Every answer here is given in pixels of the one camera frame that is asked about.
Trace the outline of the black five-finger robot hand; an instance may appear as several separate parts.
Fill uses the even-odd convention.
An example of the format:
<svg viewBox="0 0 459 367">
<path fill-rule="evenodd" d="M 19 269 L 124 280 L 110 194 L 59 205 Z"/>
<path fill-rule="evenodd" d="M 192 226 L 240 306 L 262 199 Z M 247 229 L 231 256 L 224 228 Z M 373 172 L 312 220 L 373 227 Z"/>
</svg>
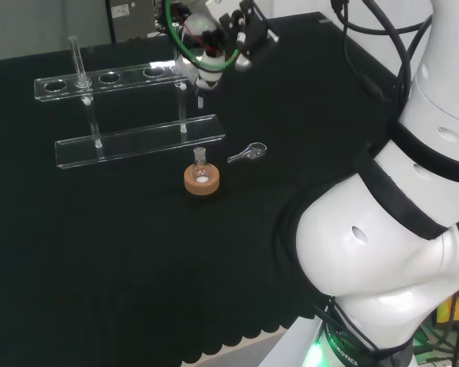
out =
<svg viewBox="0 0 459 367">
<path fill-rule="evenodd" d="M 200 94 L 226 71 L 250 69 L 279 41 L 254 1 L 161 1 L 160 10 L 177 67 Z"/>
</svg>

